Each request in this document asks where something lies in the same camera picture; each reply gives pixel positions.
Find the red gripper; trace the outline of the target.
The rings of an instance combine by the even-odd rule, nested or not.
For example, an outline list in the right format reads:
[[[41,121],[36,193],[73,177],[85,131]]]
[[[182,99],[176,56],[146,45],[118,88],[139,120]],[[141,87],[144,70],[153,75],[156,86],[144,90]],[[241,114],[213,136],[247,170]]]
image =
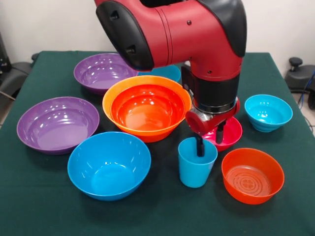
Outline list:
[[[226,111],[212,113],[202,111],[200,108],[197,108],[193,101],[191,109],[186,113],[186,121],[190,129],[198,135],[205,135],[217,127],[216,143],[221,144],[223,141],[224,126],[226,121],[237,114],[240,110],[240,100],[238,97],[227,107],[228,109]],[[195,138],[197,156],[203,157],[205,155],[203,138],[201,136],[196,136]]]

